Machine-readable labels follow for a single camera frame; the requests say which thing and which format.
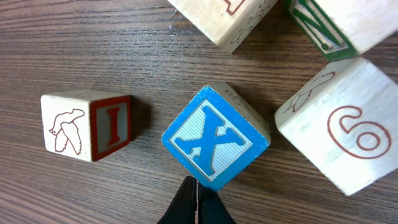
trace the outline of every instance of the block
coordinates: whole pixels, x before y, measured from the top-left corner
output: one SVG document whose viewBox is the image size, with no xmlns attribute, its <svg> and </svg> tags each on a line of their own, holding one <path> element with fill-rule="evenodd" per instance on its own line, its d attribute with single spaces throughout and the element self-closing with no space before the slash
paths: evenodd
<svg viewBox="0 0 398 224">
<path fill-rule="evenodd" d="M 268 123 L 225 82 L 204 86 L 162 142 L 205 187 L 219 190 L 264 152 Z"/>
<path fill-rule="evenodd" d="M 201 0 L 169 2 L 213 43 L 232 53 L 277 0 Z"/>
<path fill-rule="evenodd" d="M 398 29 L 396 0 L 286 0 L 285 4 L 328 60 L 361 55 Z"/>
<path fill-rule="evenodd" d="M 41 97 L 45 148 L 97 161 L 126 146 L 131 137 L 130 97 L 82 90 Z"/>
<path fill-rule="evenodd" d="M 398 167 L 398 86 L 371 62 L 332 62 L 275 113 L 278 130 L 344 194 Z"/>
</svg>

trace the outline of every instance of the green border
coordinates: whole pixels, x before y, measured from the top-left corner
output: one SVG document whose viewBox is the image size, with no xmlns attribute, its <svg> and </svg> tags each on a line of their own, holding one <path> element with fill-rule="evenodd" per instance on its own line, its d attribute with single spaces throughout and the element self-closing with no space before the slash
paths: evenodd
<svg viewBox="0 0 398 224">
<path fill-rule="evenodd" d="M 344 40 L 344 42 L 347 44 L 348 48 L 344 49 L 344 50 L 338 50 L 336 52 L 332 52 L 332 53 L 328 53 L 325 54 L 323 53 L 323 49 L 321 48 L 321 46 L 318 46 L 318 44 L 311 38 L 311 36 L 307 33 L 307 31 L 305 30 L 304 27 L 301 26 L 301 24 L 299 22 L 297 22 L 295 15 L 293 15 L 290 12 L 290 6 L 292 5 L 292 3 L 294 1 L 311 1 L 314 6 L 320 11 L 320 13 L 325 17 L 325 19 L 330 23 L 330 25 L 336 30 L 336 32 L 341 36 L 341 38 Z M 345 59 L 345 58 L 351 58 L 351 57 L 356 57 L 358 56 L 358 52 L 356 51 L 356 49 L 354 48 L 354 46 L 352 45 L 352 43 L 347 39 L 347 37 L 345 35 L 343 35 L 343 33 L 339 30 L 339 28 L 337 28 L 337 26 L 331 21 L 331 19 L 325 14 L 325 12 L 323 12 L 323 10 L 321 9 L 321 7 L 315 2 L 315 0 L 285 0 L 285 4 L 284 4 L 285 9 L 288 11 L 289 15 L 293 17 L 293 20 L 295 21 L 296 24 L 298 24 L 300 26 L 300 28 L 305 32 L 305 34 L 310 38 L 310 40 L 315 44 L 315 46 L 318 48 L 318 50 L 326 57 L 326 59 L 328 60 L 340 60 L 340 59 Z M 311 12 L 311 14 L 314 16 L 315 13 L 307 8 L 307 10 L 309 10 Z"/>
</svg>

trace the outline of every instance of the parrot drawing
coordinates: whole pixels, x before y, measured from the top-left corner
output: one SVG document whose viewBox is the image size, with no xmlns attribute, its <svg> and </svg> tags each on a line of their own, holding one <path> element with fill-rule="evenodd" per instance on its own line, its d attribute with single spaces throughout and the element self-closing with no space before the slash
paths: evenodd
<svg viewBox="0 0 398 224">
<path fill-rule="evenodd" d="M 81 139 L 79 129 L 74 121 L 84 115 L 85 112 L 80 109 L 73 109 L 72 112 L 56 115 L 54 124 L 49 130 L 55 136 L 55 152 L 63 152 L 70 144 L 76 155 L 80 154 Z"/>
</svg>

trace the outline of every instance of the blue letter x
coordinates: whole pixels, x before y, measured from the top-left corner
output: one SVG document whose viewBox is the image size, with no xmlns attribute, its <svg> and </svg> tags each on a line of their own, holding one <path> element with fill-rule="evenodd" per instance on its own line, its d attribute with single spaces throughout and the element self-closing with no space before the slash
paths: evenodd
<svg viewBox="0 0 398 224">
<path fill-rule="evenodd" d="M 211 162 L 213 160 L 213 151 L 216 145 L 226 144 L 235 142 L 236 144 L 243 146 L 243 140 L 230 128 L 226 130 L 225 135 L 216 136 L 217 127 L 224 125 L 223 120 L 221 120 L 217 114 L 213 112 L 209 107 L 205 106 L 203 108 L 205 112 L 206 120 L 205 127 L 203 128 L 203 134 L 201 139 L 195 140 L 182 140 L 177 138 L 175 143 L 186 153 L 191 154 L 194 147 L 201 147 L 200 155 L 195 156 L 193 161 L 206 173 L 206 175 L 211 175 L 214 170 L 211 167 Z"/>
</svg>

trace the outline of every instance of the wood grain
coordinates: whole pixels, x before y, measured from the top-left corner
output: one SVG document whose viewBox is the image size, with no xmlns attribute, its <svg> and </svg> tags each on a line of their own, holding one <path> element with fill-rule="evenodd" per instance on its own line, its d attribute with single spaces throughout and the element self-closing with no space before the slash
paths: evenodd
<svg viewBox="0 0 398 224">
<path fill-rule="evenodd" d="M 396 223 L 398 172 L 345 197 L 273 114 L 328 62 L 278 3 L 233 55 L 166 0 L 0 0 L 0 222 L 155 223 L 189 173 L 160 135 L 226 81 L 270 122 L 271 147 L 219 195 L 238 223 Z M 364 56 L 398 81 L 398 34 Z M 134 96 L 134 141 L 87 163 L 44 149 L 40 96 Z"/>
</svg>

